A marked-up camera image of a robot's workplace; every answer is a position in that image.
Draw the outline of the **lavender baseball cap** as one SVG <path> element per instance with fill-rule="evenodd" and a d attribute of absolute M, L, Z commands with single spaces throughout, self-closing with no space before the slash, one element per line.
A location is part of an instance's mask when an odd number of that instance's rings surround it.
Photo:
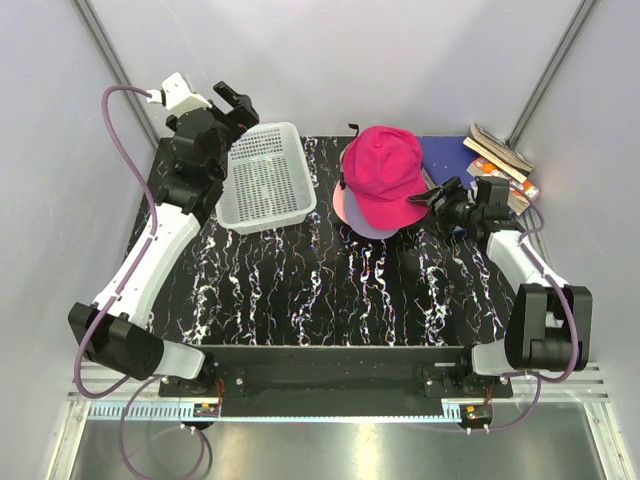
<path fill-rule="evenodd" d="M 386 240 L 394 236 L 398 229 L 381 230 L 371 226 L 360 211 L 354 194 L 345 189 L 345 217 L 349 226 L 359 235 L 371 240 Z"/>

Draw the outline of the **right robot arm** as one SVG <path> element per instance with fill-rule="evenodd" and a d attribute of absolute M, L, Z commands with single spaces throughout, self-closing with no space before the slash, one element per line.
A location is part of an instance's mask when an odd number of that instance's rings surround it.
<path fill-rule="evenodd" d="M 535 251 L 529 231 L 511 217 L 510 193 L 504 178 L 480 176 L 469 190 L 452 177 L 407 200 L 428 208 L 437 232 L 463 230 L 516 294 L 503 338 L 469 347 L 454 371 L 455 387 L 470 397 L 488 387 L 490 376 L 531 374 L 560 383 L 589 360 L 592 294 L 555 273 Z"/>

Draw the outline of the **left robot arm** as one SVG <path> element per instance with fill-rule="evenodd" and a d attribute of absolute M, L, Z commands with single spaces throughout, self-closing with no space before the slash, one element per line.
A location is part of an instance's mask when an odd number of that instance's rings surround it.
<path fill-rule="evenodd" d="M 216 83 L 230 107 L 220 110 L 174 74 L 158 90 L 141 90 L 168 112 L 169 165 L 152 191 L 139 172 L 149 205 L 143 232 L 108 285 L 88 305 L 76 303 L 68 322 L 78 341 L 78 361 L 89 360 L 126 378 L 181 378 L 196 396 L 215 386 L 213 362 L 195 347 L 163 340 L 147 329 L 152 307 L 176 261 L 211 217 L 223 193 L 228 153 L 259 115 L 250 97 Z"/>

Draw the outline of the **light pink baseball cap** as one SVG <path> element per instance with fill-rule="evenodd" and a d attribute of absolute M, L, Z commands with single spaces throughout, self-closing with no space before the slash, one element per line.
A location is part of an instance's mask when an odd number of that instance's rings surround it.
<path fill-rule="evenodd" d="M 339 182 L 337 182 L 332 195 L 332 206 L 339 220 L 348 225 L 345 210 L 345 192 L 346 190 L 341 186 Z"/>

